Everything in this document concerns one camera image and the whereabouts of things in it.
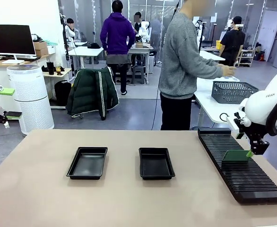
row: chair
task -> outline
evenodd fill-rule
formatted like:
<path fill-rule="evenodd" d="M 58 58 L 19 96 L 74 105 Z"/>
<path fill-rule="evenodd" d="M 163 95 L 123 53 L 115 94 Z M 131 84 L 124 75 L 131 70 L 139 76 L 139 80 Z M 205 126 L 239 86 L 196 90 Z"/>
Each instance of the chair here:
<path fill-rule="evenodd" d="M 140 65 L 136 65 L 133 67 L 131 84 L 133 84 L 134 82 L 136 72 L 141 73 L 141 84 L 145 84 L 144 66 L 140 66 Z"/>

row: green puffer jacket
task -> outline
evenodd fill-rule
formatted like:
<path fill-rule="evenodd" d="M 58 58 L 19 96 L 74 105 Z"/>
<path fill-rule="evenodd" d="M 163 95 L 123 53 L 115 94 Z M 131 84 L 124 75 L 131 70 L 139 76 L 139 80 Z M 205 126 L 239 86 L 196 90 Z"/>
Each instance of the green puffer jacket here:
<path fill-rule="evenodd" d="M 112 75 L 113 72 L 108 67 L 101 70 L 80 70 L 68 97 L 68 114 L 74 117 L 98 110 L 104 120 L 107 110 L 119 104 Z"/>

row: white cylindrical air purifier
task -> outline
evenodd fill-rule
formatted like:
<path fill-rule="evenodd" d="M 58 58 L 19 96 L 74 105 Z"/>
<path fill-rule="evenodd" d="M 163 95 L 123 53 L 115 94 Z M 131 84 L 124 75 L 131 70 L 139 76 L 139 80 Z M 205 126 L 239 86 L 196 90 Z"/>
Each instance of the white cylindrical air purifier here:
<path fill-rule="evenodd" d="M 13 95 L 22 112 L 23 134 L 33 129 L 53 129 L 54 123 L 42 69 L 38 65 L 17 65 L 7 68 Z"/>

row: person in purple hoodie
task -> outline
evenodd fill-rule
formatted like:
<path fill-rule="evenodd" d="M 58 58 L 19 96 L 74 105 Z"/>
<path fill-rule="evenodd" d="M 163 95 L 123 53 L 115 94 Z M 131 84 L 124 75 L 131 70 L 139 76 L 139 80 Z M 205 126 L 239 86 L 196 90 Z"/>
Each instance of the person in purple hoodie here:
<path fill-rule="evenodd" d="M 128 51 L 134 44 L 135 33 L 131 23 L 121 14 L 122 9 L 123 4 L 120 0 L 112 3 L 113 13 L 104 21 L 100 38 L 107 56 L 107 65 L 113 71 L 114 82 L 116 72 L 120 72 L 121 94 L 124 96 L 127 94 Z"/>

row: black cup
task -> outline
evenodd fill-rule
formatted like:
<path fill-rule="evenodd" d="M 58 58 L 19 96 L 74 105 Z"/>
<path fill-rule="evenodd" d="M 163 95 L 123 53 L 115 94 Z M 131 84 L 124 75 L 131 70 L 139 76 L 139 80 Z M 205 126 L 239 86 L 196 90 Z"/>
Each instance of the black cup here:
<path fill-rule="evenodd" d="M 54 75 L 53 62 L 47 62 L 47 68 L 48 68 L 49 75 Z"/>

